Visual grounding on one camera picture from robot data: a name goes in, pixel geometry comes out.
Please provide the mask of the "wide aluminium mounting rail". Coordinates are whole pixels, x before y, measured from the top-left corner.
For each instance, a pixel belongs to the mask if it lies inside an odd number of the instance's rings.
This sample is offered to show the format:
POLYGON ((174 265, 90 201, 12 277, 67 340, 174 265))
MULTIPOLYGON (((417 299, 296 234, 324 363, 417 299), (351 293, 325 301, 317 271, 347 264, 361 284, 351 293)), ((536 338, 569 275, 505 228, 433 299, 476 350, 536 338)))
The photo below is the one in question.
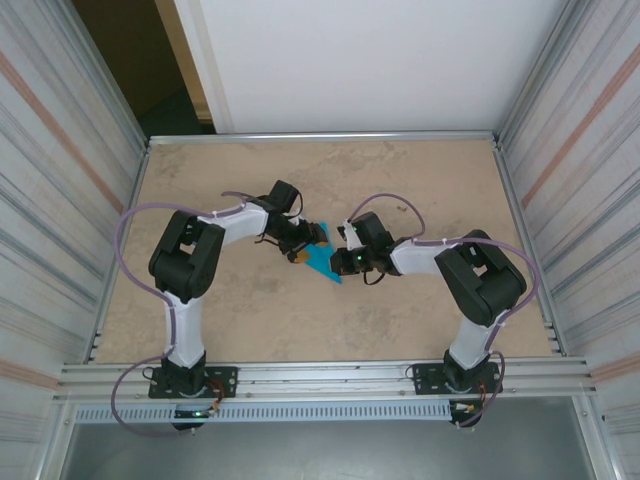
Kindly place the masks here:
MULTIPOLYGON (((411 360, 365 362, 239 363, 227 388, 233 400, 387 400, 415 395, 411 360)), ((56 403, 106 403, 124 372, 123 364, 88 364, 62 369, 56 403)), ((503 398, 592 396, 595 382, 586 361, 576 357, 508 358, 503 398)))

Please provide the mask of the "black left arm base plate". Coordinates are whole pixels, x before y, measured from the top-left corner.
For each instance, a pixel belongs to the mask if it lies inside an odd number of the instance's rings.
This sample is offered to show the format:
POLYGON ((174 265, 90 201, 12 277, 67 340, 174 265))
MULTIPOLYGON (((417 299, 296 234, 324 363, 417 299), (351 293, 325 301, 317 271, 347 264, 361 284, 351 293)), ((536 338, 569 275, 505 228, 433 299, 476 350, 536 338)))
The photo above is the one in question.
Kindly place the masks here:
POLYGON ((236 367, 164 369, 155 367, 144 377, 151 399, 215 399, 236 396, 236 367))

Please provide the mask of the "white door frame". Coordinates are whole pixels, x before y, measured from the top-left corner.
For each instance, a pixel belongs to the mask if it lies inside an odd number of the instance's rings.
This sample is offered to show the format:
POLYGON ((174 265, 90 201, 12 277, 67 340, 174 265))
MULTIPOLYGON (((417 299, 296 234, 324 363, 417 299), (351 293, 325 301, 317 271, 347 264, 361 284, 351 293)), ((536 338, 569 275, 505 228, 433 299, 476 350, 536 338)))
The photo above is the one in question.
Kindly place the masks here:
POLYGON ((218 134, 236 132, 201 0, 174 0, 207 108, 218 134))

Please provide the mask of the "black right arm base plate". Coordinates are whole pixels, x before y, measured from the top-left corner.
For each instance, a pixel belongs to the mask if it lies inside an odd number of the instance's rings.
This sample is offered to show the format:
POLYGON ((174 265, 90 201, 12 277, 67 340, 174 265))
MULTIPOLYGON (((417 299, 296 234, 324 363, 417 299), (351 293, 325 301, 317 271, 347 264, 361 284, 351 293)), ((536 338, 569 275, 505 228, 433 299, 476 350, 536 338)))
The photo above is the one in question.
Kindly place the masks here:
POLYGON ((501 369, 495 362, 484 362, 471 370, 464 370, 456 363, 418 363, 409 371, 417 395, 473 395, 480 393, 481 386, 487 393, 503 391, 499 382, 501 369))

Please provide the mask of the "blue square paper sheet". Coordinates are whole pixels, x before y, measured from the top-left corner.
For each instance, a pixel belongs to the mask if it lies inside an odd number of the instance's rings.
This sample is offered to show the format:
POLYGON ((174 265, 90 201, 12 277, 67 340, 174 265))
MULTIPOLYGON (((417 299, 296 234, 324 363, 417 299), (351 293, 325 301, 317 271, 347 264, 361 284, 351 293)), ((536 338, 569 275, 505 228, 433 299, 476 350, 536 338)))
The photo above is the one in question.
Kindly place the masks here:
POLYGON ((320 244, 306 246, 304 252, 308 253, 310 258, 305 261, 305 264, 336 284, 342 284, 342 278, 334 273, 330 266, 330 258, 335 253, 335 248, 330 238, 329 227, 326 222, 320 222, 319 225, 326 234, 327 242, 324 246, 320 244))

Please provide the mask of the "aluminium frame post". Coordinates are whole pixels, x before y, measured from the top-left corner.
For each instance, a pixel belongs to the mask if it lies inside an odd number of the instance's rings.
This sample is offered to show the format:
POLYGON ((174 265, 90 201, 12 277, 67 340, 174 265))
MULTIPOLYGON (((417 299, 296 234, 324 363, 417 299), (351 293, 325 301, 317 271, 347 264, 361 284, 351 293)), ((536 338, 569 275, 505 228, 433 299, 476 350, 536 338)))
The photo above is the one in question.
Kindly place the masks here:
POLYGON ((138 120, 135 118, 131 107, 127 103, 88 29, 71 0, 59 0, 59 2, 71 23, 71 30, 77 38, 83 55, 88 61, 91 82, 97 88, 99 95, 114 116, 118 126, 123 130, 129 143, 132 146, 139 147, 145 153, 148 147, 147 137, 144 135, 138 120))
POLYGON ((585 12, 591 7, 593 0, 566 0, 561 9, 560 16, 550 31, 549 37, 533 63, 518 96, 516 97, 509 113, 506 115, 501 127, 495 132, 496 146, 504 150, 506 145, 523 124, 528 111, 532 108, 539 96, 544 83, 552 73, 554 65, 568 45, 574 31, 584 17, 585 12))

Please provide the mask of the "grey metal sheet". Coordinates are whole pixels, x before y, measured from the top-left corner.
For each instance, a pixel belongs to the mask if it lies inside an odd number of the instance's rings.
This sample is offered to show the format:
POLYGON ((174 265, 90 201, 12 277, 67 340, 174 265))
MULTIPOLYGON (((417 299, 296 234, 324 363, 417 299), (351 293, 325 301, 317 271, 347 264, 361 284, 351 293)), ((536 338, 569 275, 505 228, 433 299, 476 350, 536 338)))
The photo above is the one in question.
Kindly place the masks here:
POLYGON ((223 424, 170 439, 76 429, 62 480, 595 480, 576 438, 439 422, 223 424))

